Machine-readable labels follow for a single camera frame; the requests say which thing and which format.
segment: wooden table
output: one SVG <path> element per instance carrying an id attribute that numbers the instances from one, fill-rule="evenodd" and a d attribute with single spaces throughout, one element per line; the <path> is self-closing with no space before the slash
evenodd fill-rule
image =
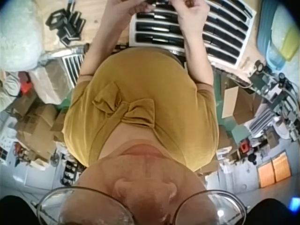
<path id="1" fill-rule="evenodd" d="M 35 0 L 38 6 L 38 11 L 41 18 L 43 19 L 43 24 L 45 24 L 46 19 L 50 13 L 55 10 L 65 8 L 68 0 Z M 226 70 L 227 72 L 237 75 L 244 81 L 249 82 L 248 77 L 254 71 L 254 64 L 257 60 L 265 62 L 265 58 L 258 52 L 256 48 L 256 36 L 259 23 L 259 11 L 262 0 L 244 0 L 251 8 L 253 8 L 257 14 L 255 17 L 255 22 L 251 30 L 251 35 L 246 46 L 245 52 L 242 56 L 238 69 L 231 69 L 222 65 L 217 65 L 217 67 Z M 76 0 L 75 10 L 82 12 L 82 18 L 86 19 L 87 22 L 82 31 L 82 41 L 85 43 L 91 43 L 98 27 L 101 23 L 101 18 L 105 9 L 107 0 Z M 64 46 L 59 42 L 56 36 L 56 30 L 50 31 L 48 27 L 44 26 L 44 49 L 46 51 L 51 51 L 58 48 L 63 48 Z M 127 28 L 123 31 L 119 42 L 127 43 L 129 36 L 129 29 Z"/>

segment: nose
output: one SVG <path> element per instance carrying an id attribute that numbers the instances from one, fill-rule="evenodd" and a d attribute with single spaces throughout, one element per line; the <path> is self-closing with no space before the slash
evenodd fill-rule
<path id="1" fill-rule="evenodd" d="M 115 190 L 138 224 L 164 224 L 170 214 L 170 202 L 177 194 L 173 183 L 155 179 L 119 180 Z"/>

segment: black object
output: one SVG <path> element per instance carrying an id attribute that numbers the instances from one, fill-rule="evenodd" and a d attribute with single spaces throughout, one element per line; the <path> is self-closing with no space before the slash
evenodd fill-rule
<path id="1" fill-rule="evenodd" d="M 0 209 L 1 225 L 41 225 L 30 206 L 20 197 L 9 195 L 2 198 Z"/>
<path id="2" fill-rule="evenodd" d="M 156 8 L 161 8 L 164 10 L 170 10 L 170 11 L 176 12 L 175 8 L 172 5 L 165 3 L 165 2 L 156 2 L 155 6 L 156 6 Z"/>
<path id="3" fill-rule="evenodd" d="M 224 43 L 218 39 L 215 39 L 214 37 L 208 36 L 206 34 L 202 34 L 202 37 L 205 42 L 207 42 L 211 45 L 215 45 L 216 47 L 218 47 L 236 57 L 238 57 L 240 55 L 240 52 L 237 49 L 227 45 L 226 43 Z"/>
<path id="4" fill-rule="evenodd" d="M 149 22 L 137 22 L 135 25 L 136 31 L 152 31 L 152 32 L 160 32 L 160 33 L 172 33 L 177 35 L 182 35 L 179 26 L 174 25 L 166 25 L 166 24 L 152 24 Z"/>
<path id="5" fill-rule="evenodd" d="M 241 43 L 241 41 L 239 41 L 238 39 L 212 27 L 212 26 L 209 26 L 208 24 L 205 24 L 204 25 L 204 28 L 203 30 L 207 33 L 210 33 L 210 34 L 213 34 L 227 42 L 229 42 L 230 44 L 233 44 L 235 46 L 237 46 L 238 48 L 241 48 L 243 46 L 243 44 Z"/>
<path id="6" fill-rule="evenodd" d="M 151 13 L 138 13 L 136 14 L 138 19 L 152 19 L 154 21 L 164 21 L 169 23 L 178 24 L 177 14 L 167 12 L 151 12 Z"/>
<path id="7" fill-rule="evenodd" d="M 184 40 L 182 38 L 175 38 L 175 37 L 167 37 L 162 35 L 156 34 L 142 34 L 138 33 L 135 35 L 136 42 L 139 43 L 151 43 L 151 44 L 158 44 L 158 45 L 172 45 L 179 48 L 184 48 Z M 217 57 L 221 60 L 226 62 L 235 64 L 237 59 L 227 55 L 223 52 L 220 52 L 214 48 L 206 47 L 206 52 L 208 55 Z"/>
<path id="8" fill-rule="evenodd" d="M 233 18 L 231 15 L 229 15 L 227 12 L 223 11 L 222 9 L 210 6 L 210 11 L 217 14 L 218 16 L 226 19 L 227 21 L 231 22 L 232 24 L 236 25 L 237 27 L 241 28 L 242 30 L 244 30 L 244 31 L 248 30 L 248 26 L 246 24 L 244 24 L 241 21 L 236 20 L 235 18 Z"/>
<path id="9" fill-rule="evenodd" d="M 265 199 L 259 202 L 247 214 L 244 225 L 297 225 L 299 212 L 293 214 L 285 205 L 275 199 Z"/>
<path id="10" fill-rule="evenodd" d="M 220 28 L 223 28 L 224 30 L 227 30 L 228 32 L 234 34 L 235 36 L 241 38 L 242 40 L 245 40 L 245 38 L 246 38 L 246 35 L 243 32 L 231 27 L 230 25 L 223 22 L 222 20 L 208 16 L 207 21 L 210 23 L 213 23 L 214 25 L 217 25 Z"/>
<path id="11" fill-rule="evenodd" d="M 231 12 L 232 14 L 234 14 L 238 18 L 240 18 L 243 22 L 247 21 L 247 17 L 243 13 L 241 13 L 240 11 L 238 11 L 235 7 L 231 6 L 228 2 L 223 1 L 223 0 L 210 0 L 210 1 L 218 4 L 219 6 L 224 7 L 229 12 Z"/>
<path id="12" fill-rule="evenodd" d="M 71 41 L 81 40 L 81 32 L 86 23 L 80 18 L 80 12 L 74 12 L 75 1 L 70 1 L 67 9 L 60 9 L 50 14 L 46 25 L 50 30 L 57 29 L 57 36 L 64 46 L 69 46 Z"/>
<path id="13" fill-rule="evenodd" d="M 184 48 L 184 40 L 182 38 L 167 37 L 156 34 L 136 34 L 135 39 L 137 42 L 142 43 L 173 45 L 176 47 Z"/>
<path id="14" fill-rule="evenodd" d="M 252 18 L 251 13 L 246 9 L 246 7 L 239 1 L 239 0 L 229 0 L 230 2 L 232 2 L 236 7 L 238 7 L 239 9 L 243 10 L 244 13 Z"/>

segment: plastic bag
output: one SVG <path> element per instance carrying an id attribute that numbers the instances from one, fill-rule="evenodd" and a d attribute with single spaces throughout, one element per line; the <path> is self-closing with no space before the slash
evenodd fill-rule
<path id="1" fill-rule="evenodd" d="M 43 36 L 34 1 L 7 1 L 0 21 L 0 68 L 9 72 L 35 68 L 43 51 Z"/>

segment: woman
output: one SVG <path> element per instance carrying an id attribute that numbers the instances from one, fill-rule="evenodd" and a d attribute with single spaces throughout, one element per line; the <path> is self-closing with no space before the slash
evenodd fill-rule
<path id="1" fill-rule="evenodd" d="M 211 161 L 218 144 L 213 72 L 202 39 L 210 8 L 204 0 L 191 8 L 184 0 L 171 3 L 188 73 L 162 49 L 110 56 L 131 16 L 153 7 L 144 0 L 108 0 L 64 125 L 68 149 L 88 167 L 76 185 L 119 200 L 140 224 L 161 224 L 205 190 L 193 172 Z M 69 210 L 84 214 L 100 207 L 76 204 L 77 198 L 82 196 L 73 196 Z"/>

